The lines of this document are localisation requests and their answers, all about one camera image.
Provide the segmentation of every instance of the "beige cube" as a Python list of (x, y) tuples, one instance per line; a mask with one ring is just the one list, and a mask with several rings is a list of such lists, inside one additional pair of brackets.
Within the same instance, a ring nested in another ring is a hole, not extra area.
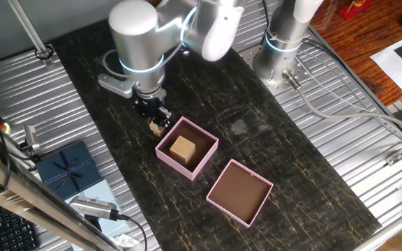
[(159, 125), (156, 125), (153, 121), (150, 122), (149, 127), (150, 127), (150, 130), (158, 137), (162, 137), (162, 135), (165, 132), (164, 127), (160, 127)]
[(177, 161), (187, 165), (188, 161), (195, 153), (195, 144), (186, 138), (179, 136), (172, 147), (170, 147), (170, 155)]

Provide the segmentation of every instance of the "keyboard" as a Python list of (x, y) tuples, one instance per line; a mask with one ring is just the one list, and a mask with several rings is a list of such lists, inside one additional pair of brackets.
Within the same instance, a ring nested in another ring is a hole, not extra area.
[(34, 225), (0, 207), (0, 251), (34, 251), (38, 239)]

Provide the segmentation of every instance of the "open pink box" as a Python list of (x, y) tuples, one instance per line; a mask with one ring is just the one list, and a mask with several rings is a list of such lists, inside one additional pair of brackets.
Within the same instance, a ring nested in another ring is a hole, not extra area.
[[(179, 136), (185, 137), (195, 144), (195, 153), (187, 164), (173, 159), (170, 155), (170, 147)], [(192, 121), (181, 117), (155, 150), (158, 158), (193, 181), (217, 148), (218, 138), (195, 125)]]
[(206, 200), (250, 227), (273, 185), (236, 160), (230, 160)]

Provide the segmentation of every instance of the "marble surface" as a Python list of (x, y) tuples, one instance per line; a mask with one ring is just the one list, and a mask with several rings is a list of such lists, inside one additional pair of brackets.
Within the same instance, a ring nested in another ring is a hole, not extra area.
[[(178, 53), (165, 67), (173, 119), (220, 140), (192, 182), (156, 157), (160, 139), (131, 102), (94, 78), (96, 58), (114, 48), (107, 22), (52, 44), (164, 251), (353, 250), (380, 228), (232, 50), (217, 63)], [(206, 201), (231, 158), (274, 183), (249, 229)]]

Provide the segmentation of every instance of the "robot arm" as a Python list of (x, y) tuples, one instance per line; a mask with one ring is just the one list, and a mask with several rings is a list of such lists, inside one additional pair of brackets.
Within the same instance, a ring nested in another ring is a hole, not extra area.
[[(253, 64), (263, 81), (283, 81), (282, 72), (293, 67), (297, 49), (322, 1), (284, 0), (276, 9), (269, 37), (266, 35)], [(141, 113), (156, 117), (154, 112), (162, 108), (166, 95), (161, 88), (165, 78), (163, 61), (167, 61), (164, 53), (184, 45), (208, 61), (219, 60), (232, 46), (245, 3), (246, 0), (163, 0), (156, 8), (143, 0), (118, 3), (108, 21), (128, 79), (119, 81), (100, 74), (100, 85), (126, 98), (136, 93), (139, 103), (151, 111)]]

